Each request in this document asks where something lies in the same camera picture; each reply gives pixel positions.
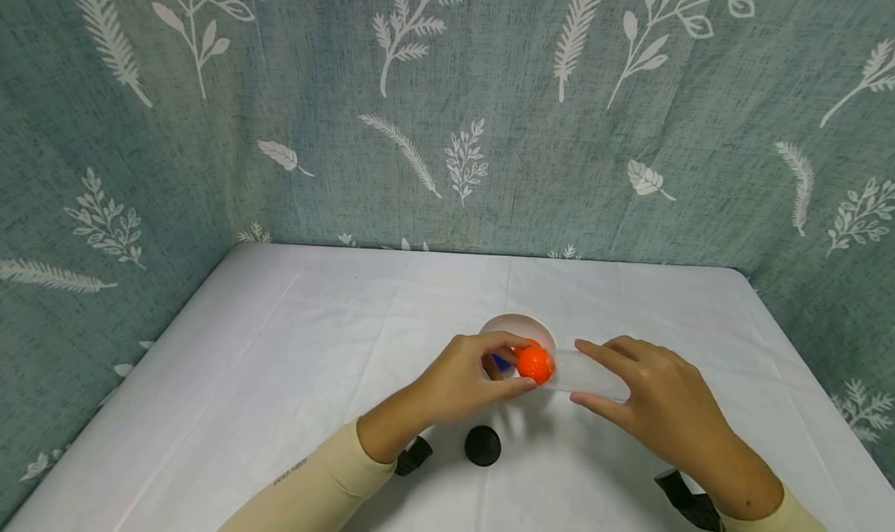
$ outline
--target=finger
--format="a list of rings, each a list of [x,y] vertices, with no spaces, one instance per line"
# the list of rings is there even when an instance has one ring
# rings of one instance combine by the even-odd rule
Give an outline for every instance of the finger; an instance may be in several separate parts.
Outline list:
[[[619,336],[618,338],[610,339],[603,344],[603,347],[618,351],[618,353],[628,356],[634,361],[640,361],[642,357],[653,354],[656,349],[653,344],[630,336]]]
[[[528,348],[531,343],[510,332],[485,332],[478,336],[470,336],[472,343],[481,351],[494,353],[500,348]]]
[[[488,377],[493,381],[501,381],[503,380],[503,375],[500,374],[500,368],[498,367],[498,363],[494,360],[494,357],[491,354],[487,353],[484,357],[482,357],[482,367],[485,368],[485,373],[488,374]]]
[[[507,348],[507,346],[500,346],[500,348],[494,350],[494,355],[500,357],[501,360],[510,363],[510,365],[516,365],[519,363],[519,356],[516,355],[512,349]]]
[[[528,377],[517,377],[513,379],[504,379],[488,383],[488,396],[490,402],[498,402],[501,400],[509,400],[524,395],[525,392],[533,391],[538,386],[535,379]]]
[[[637,371],[636,361],[608,346],[599,346],[593,342],[588,342],[586,339],[576,339],[575,347],[585,356],[590,357],[590,359],[596,361],[601,366],[617,374],[621,380],[630,386],[629,380],[634,378]]]
[[[631,409],[628,405],[603,398],[602,396],[588,395],[585,392],[572,392],[569,400],[579,406],[587,408],[593,413],[612,421],[622,429],[628,429]]]

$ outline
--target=black object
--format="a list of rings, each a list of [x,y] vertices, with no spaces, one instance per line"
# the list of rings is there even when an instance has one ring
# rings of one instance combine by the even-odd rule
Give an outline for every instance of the black object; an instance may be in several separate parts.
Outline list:
[[[463,448],[473,464],[490,466],[500,457],[500,437],[488,426],[472,427]]]
[[[662,491],[665,491],[665,496],[671,502],[671,506],[684,515],[691,525],[712,532],[722,530],[722,518],[718,516],[712,499],[705,493],[693,495],[677,469],[672,468],[670,471],[662,472],[656,475],[654,480],[662,488]]]
[[[423,462],[432,454],[432,447],[426,443],[422,437],[417,437],[409,449],[405,449],[397,456],[397,465],[395,466],[396,475],[407,475],[415,471]]]

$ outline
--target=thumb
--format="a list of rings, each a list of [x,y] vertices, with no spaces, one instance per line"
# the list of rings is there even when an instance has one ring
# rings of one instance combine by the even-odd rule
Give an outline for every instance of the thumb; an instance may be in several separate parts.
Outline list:
[[[512,379],[503,379],[501,381],[490,381],[489,392],[491,402],[499,400],[509,400],[524,395],[525,392],[532,391],[538,386],[535,379],[527,377],[517,377]]]
[[[626,429],[629,420],[629,407],[626,404],[602,396],[588,395],[585,392],[572,392],[569,400]]]

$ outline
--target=left hand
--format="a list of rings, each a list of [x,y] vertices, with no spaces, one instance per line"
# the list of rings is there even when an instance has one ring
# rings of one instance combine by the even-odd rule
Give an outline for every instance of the left hand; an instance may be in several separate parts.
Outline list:
[[[529,346],[509,332],[455,336],[408,388],[424,402],[431,425],[467,418],[494,402],[535,389],[537,384],[530,378],[505,379],[491,357],[496,354],[516,365],[518,359],[511,348]]]

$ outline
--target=white tablecloth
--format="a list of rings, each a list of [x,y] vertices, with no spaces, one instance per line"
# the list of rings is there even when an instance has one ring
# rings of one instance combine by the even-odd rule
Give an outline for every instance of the white tablecloth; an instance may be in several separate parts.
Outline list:
[[[895,492],[731,269],[241,245],[8,530],[217,530],[455,333],[505,312],[539,318],[561,349],[628,333],[678,351],[830,530],[895,522]],[[476,424],[502,440],[489,468],[463,454]],[[653,484],[664,463],[564,393],[425,437],[435,454],[349,530],[693,530]]]

